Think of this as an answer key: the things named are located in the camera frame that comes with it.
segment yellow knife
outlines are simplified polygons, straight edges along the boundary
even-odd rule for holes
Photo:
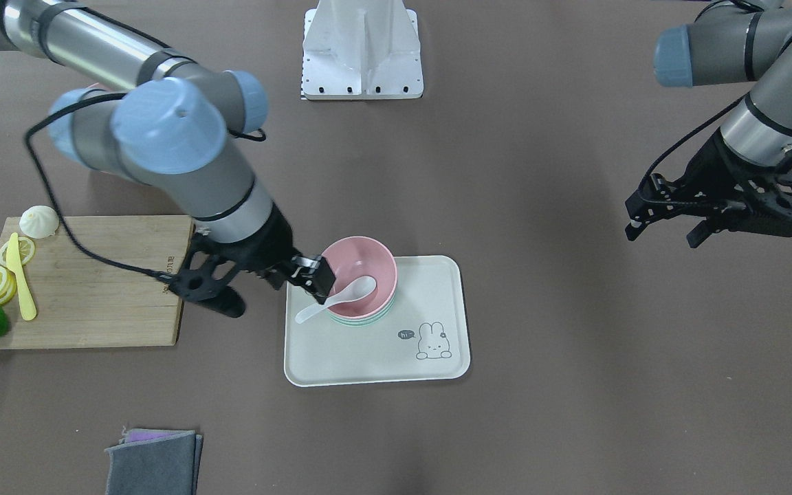
[[[23,264],[20,263],[20,241],[18,241],[16,232],[8,239],[8,248],[5,250],[5,263],[8,265],[8,269],[14,272],[14,278],[16,278],[16,297],[18,297],[18,303],[20,304],[20,316],[29,322],[29,320],[35,318],[37,311],[35,310],[35,302],[32,300],[32,294],[29,291],[29,285],[26,284],[26,275],[23,274]]]

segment black cable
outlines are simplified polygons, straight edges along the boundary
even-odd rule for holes
[[[739,9],[744,10],[746,13],[763,12],[762,7],[758,5],[754,5],[753,3],[745,2],[745,0],[716,0],[716,2],[711,2],[707,6],[705,6],[704,9],[701,9],[701,12],[699,12],[698,15],[695,16],[695,20],[701,19],[701,16],[705,15],[705,12],[713,9],[716,6],[719,6],[719,4],[721,3],[726,3],[726,2],[732,3],[733,6],[736,6]]]
[[[787,50],[787,48],[790,46],[790,43],[792,43],[792,33],[790,34],[790,37],[784,41],[782,48],[778,50],[778,56],[781,56],[784,53],[784,51]]]
[[[744,100],[745,96],[746,95],[742,95],[741,98],[738,98],[732,103],[727,104],[725,109],[717,112],[716,115],[714,115],[710,119],[707,119],[707,121],[702,123],[702,125],[698,126],[695,129],[692,129],[692,131],[690,131],[689,134],[684,135],[684,137],[680,138],[678,142],[672,145],[672,147],[668,148],[667,150],[664,151],[664,153],[660,154],[659,157],[653,162],[653,164],[650,165],[650,168],[647,169],[647,173],[644,173],[643,179],[641,179],[641,183],[637,186],[637,190],[640,191],[642,188],[644,188],[644,183],[650,181],[651,173],[653,173],[653,171],[656,170],[656,167],[659,166],[659,164],[662,163],[663,160],[665,160],[670,154],[672,154],[675,150],[677,150],[680,146],[682,146],[686,141],[689,141],[696,134],[700,133],[701,131],[704,131],[704,129],[707,128],[707,126],[714,123],[720,117],[725,116],[726,113],[729,113],[729,110],[735,109],[735,107],[737,107],[738,104],[741,103],[741,100]],[[680,204],[679,201],[662,201],[662,203]]]
[[[261,127],[253,131],[253,132],[258,132],[258,135],[243,134],[242,132],[232,131],[232,129],[228,129],[228,132],[230,133],[230,135],[233,135],[234,138],[248,139],[250,141],[255,141],[257,143],[261,143],[262,141],[267,139],[267,133],[265,132],[265,129],[262,129]]]
[[[106,14],[97,12],[97,10],[91,9],[90,7],[85,7],[84,11],[90,13],[91,15],[97,16],[100,19],[103,19],[104,21],[106,21],[109,24],[114,24],[114,25],[118,26],[119,28],[126,29],[126,30],[132,32],[133,34],[138,34],[141,37],[144,37],[148,41],[151,41],[153,43],[157,43],[161,47],[170,48],[170,45],[164,43],[163,41],[158,40],[158,38],[155,38],[153,36],[145,34],[145,32],[142,32],[142,31],[136,29],[135,27],[133,27],[131,25],[126,25],[123,22],[120,22],[118,20],[112,19],[112,18],[110,18],[110,16],[107,16]]]
[[[35,169],[38,172],[38,177],[41,178],[41,183],[45,187],[45,192],[47,192],[47,198],[51,201],[51,206],[54,208],[54,212],[57,214],[58,219],[60,219],[60,223],[63,224],[63,229],[66,231],[66,235],[69,236],[69,240],[72,241],[72,244],[75,244],[75,247],[78,248],[79,251],[86,254],[86,256],[91,257],[94,260],[97,260],[101,263],[106,263],[107,265],[119,267],[122,270],[129,270],[130,272],[137,272],[142,273],[142,275],[150,276],[158,281],[167,283],[171,282],[173,279],[173,275],[167,272],[159,272],[158,270],[154,269],[146,269],[145,267],[138,267],[134,265],[129,265],[126,263],[119,263],[114,260],[110,260],[107,257],[100,256],[85,248],[78,239],[76,239],[75,234],[73,234],[72,229],[69,228],[69,224],[66,223],[66,219],[63,217],[63,211],[60,209],[60,204],[57,203],[56,197],[54,197],[54,189],[51,188],[50,181],[47,179],[47,173],[45,173],[44,168],[41,166],[41,160],[39,160],[38,155],[35,153],[35,149],[32,148],[32,136],[35,135],[37,132],[41,131],[41,129],[46,128],[47,126],[51,125],[54,121],[63,116],[68,116],[70,113],[76,112],[77,110],[84,109],[84,107],[90,107],[91,105],[102,103],[104,101],[114,101],[120,100],[125,96],[125,93],[108,93],[103,94],[100,96],[92,96],[90,98],[86,98],[86,100],[78,101],[77,103],[70,104],[68,107],[63,107],[63,109],[57,110],[51,115],[45,117],[44,120],[31,126],[29,131],[26,131],[26,134],[23,137],[23,142],[26,146],[26,150],[29,151],[29,156],[32,158],[32,163],[35,164]]]

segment pink bowl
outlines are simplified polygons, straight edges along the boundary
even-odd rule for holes
[[[386,245],[375,239],[354,236],[336,241],[323,251],[335,283],[331,294],[363,275],[374,276],[377,286],[361,300],[336,304],[329,311],[347,320],[361,320],[383,310],[396,292],[396,260]]]

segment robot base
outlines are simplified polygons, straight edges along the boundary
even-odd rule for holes
[[[424,94],[417,14],[402,0],[320,0],[305,14],[305,100],[405,100]]]

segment bowl rim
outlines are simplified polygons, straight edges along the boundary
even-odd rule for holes
[[[344,316],[344,314],[334,312],[332,307],[328,307],[326,309],[327,312],[333,314],[334,316],[339,317],[340,319],[349,320],[349,322],[358,322],[358,320],[364,320],[366,318],[376,316],[376,314],[379,313],[381,310],[383,310],[387,306],[387,304],[389,304],[390,301],[393,299],[393,294],[396,294],[396,286],[399,285],[399,267],[396,266],[395,256],[393,256],[393,253],[389,250],[389,248],[386,247],[386,245],[383,244],[383,242],[378,241],[377,239],[372,239],[371,237],[365,235],[351,235],[343,239],[338,239],[338,241],[334,241],[332,244],[329,245],[329,247],[323,250],[321,256],[326,256],[326,251],[330,250],[330,248],[332,248],[334,245],[339,244],[339,242],[349,241],[349,239],[364,239],[365,241],[371,241],[374,244],[379,245],[381,248],[384,248],[384,251],[386,251],[387,254],[390,254],[390,263],[392,264],[388,266],[392,266],[393,272],[395,273],[395,276],[393,278],[393,288],[390,289],[390,294],[387,294],[387,297],[384,299],[384,301],[382,301],[381,304],[378,307],[376,307],[374,310],[371,310],[370,312],[365,314],[359,314],[358,316]]]

